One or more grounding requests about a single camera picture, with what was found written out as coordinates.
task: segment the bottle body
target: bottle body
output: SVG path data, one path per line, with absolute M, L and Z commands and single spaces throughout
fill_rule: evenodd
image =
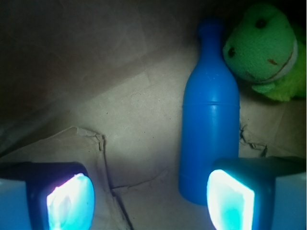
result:
M 220 21 L 200 25 L 201 57 L 183 100 L 179 191 L 200 205 L 207 205 L 206 187 L 213 162 L 238 157 L 239 92 L 222 57 L 222 30 Z

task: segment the plush toy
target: plush toy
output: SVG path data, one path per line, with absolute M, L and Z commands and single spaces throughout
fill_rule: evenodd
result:
M 223 56 L 256 92 L 277 101 L 306 97 L 306 34 L 272 5 L 257 3 L 245 12 Z

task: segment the crumpled paper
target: crumpled paper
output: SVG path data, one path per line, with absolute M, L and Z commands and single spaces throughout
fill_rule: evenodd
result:
M 102 135 L 70 127 L 52 137 L 1 157 L 0 163 L 23 161 L 82 163 L 89 173 L 95 190 L 95 212 L 91 229 L 129 230 L 130 226 L 118 200 L 109 188 L 104 142 Z

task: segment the stuffed toy mouth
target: stuffed toy mouth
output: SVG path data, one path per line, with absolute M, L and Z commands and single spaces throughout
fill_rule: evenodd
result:
M 283 77 L 284 75 L 286 75 L 292 69 L 293 65 L 296 62 L 297 54 L 298 54 L 298 46 L 297 46 L 297 40 L 295 39 L 294 44 L 293 44 L 293 50 L 292 50 L 289 58 L 282 65 L 280 70 L 278 70 L 275 74 L 270 76 L 268 79 L 256 80 L 256 78 L 251 73 L 249 73 L 248 71 L 246 71 L 245 74 L 247 76 L 249 76 L 250 78 L 254 79 L 254 81 L 253 81 L 254 83 L 268 83 L 268 82 L 275 81 L 275 80 Z M 272 63 L 272 59 L 268 59 L 268 62 L 270 62 L 271 64 L 276 64 L 276 63 Z

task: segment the bottle cap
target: bottle cap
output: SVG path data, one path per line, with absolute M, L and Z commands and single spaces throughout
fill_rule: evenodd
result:
M 215 32 L 222 32 L 224 29 L 224 23 L 222 19 L 219 18 L 209 18 L 201 21 L 198 26 L 198 36 L 202 37 L 203 34 L 215 31 Z

